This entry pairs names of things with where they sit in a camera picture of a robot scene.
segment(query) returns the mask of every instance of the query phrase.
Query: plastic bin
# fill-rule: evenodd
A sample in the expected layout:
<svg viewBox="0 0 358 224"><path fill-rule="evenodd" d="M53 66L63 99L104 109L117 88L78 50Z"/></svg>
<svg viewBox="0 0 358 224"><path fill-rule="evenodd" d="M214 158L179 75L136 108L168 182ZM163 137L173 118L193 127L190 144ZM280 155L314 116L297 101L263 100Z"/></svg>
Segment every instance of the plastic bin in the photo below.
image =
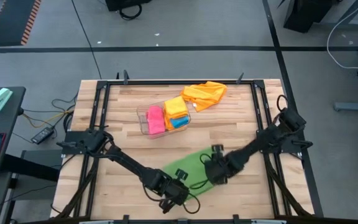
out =
<svg viewBox="0 0 358 224"><path fill-rule="evenodd" d="M191 122L191 116L190 116L190 113L188 113L188 116L189 116L189 123L180 127L180 128L175 128L173 130L165 130L165 132L163 133L158 133L158 134L149 134L149 123L147 122L147 118L146 118L146 112L147 110L149 110L149 108L151 106L159 106L160 108L163 109L164 107L164 101L163 102L158 102L158 103L154 103L152 105L140 105L137 107L137 116L139 117L139 124L140 124L140 130L142 131L142 133L144 135L147 135L150 139L155 139L155 138L159 138L159 137L162 137L162 136L166 136L168 134L173 134L173 133L176 133L176 132L179 132L179 131L184 131L187 129L187 126L188 124Z"/></svg>

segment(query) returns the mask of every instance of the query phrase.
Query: wooden table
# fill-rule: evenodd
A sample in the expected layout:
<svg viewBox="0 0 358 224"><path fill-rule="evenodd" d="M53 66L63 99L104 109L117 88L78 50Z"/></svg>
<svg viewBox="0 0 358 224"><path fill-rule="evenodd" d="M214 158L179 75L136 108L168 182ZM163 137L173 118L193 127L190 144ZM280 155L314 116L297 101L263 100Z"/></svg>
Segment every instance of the wooden table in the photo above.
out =
<svg viewBox="0 0 358 224"><path fill-rule="evenodd" d="M73 131L82 131L89 126L96 82L81 82L71 125ZM283 88L280 80L264 82L270 111L274 117L278 113L276 99L278 95L283 94ZM249 85L227 87L227 93L219 104L199 113L191 107L191 123L186 131L151 140L140 131L136 108L139 105L149 105L178 96L183 85L114 85L109 95L106 119L106 125L109 127L106 130L114 136L115 143L125 153L144 166L153 168L162 168L171 161L212 144L224 144L225 151L239 149L255 138L255 109ZM267 127L259 91L258 99L264 127ZM96 124L99 123L100 114L99 110ZM287 187L303 208L313 213L301 161L288 154L282 154L281 160ZM83 156L78 155L62 169L53 202L57 210L62 210L75 193L82 161ZM276 191L280 211L283 213L278 187ZM85 213L87 196L88 193L85 192L81 206L82 215ZM122 220L123 215L130 215L131 220L232 219L233 214L238 214L244 219L273 218L262 155L254 154L239 175L229 179L227 185L217 186L200 195L199 200L201 210L194 215L186 213L183 207L179 206L163 214L158 203L145 196L138 177L120 165L102 159L99 163L91 218ZM190 200L186 206L189 210L195 210L197 203Z"/></svg>

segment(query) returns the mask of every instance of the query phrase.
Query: green towel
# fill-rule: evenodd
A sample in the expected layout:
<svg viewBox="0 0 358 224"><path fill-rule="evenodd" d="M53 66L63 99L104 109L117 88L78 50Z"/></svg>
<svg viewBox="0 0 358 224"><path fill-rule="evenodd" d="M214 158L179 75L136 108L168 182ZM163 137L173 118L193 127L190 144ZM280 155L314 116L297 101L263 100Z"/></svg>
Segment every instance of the green towel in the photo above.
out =
<svg viewBox="0 0 358 224"><path fill-rule="evenodd" d="M174 179L176 179L175 172L178 169L181 169L181 170L185 171L186 173L188 173L187 179L182 180L182 182L187 187L189 187L190 193L193 194L194 196L202 194L202 193L206 192L207 190L212 189L214 187L211 182L207 181L207 183L200 189L195 189L195 190L190 189L191 185L208 179L205 174L204 164L201 163L201 161L200 161L200 155L202 155L202 154L207 154L207 155L211 156L211 154L212 154L211 147L208 147L200 152L195 152L193 154L190 154L190 155L186 156L185 158L179 159L175 162L172 162L171 164L169 164L163 168L163 171L166 172L167 174L169 174ZM205 159L208 159L208 157L203 156L202 160L204 161ZM197 188L201 185L202 184L198 184L198 185L194 185L193 187ZM192 196L189 195L187 197L187 200L189 200L191 198L192 198Z"/></svg>

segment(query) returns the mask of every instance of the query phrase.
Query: yellow cloth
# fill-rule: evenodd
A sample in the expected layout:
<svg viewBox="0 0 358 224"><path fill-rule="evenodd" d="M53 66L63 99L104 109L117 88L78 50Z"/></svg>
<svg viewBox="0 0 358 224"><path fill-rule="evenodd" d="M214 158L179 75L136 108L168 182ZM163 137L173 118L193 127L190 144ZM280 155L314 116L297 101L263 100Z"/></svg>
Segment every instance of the yellow cloth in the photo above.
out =
<svg viewBox="0 0 358 224"><path fill-rule="evenodd" d="M195 103L196 111L200 112L219 103L226 90L226 85L208 81L205 84L185 86L180 94L184 100Z"/></svg>
<svg viewBox="0 0 358 224"><path fill-rule="evenodd" d="M168 130L174 129L170 119L182 118L186 115L188 115L187 106L181 96L164 102L165 128Z"/></svg>

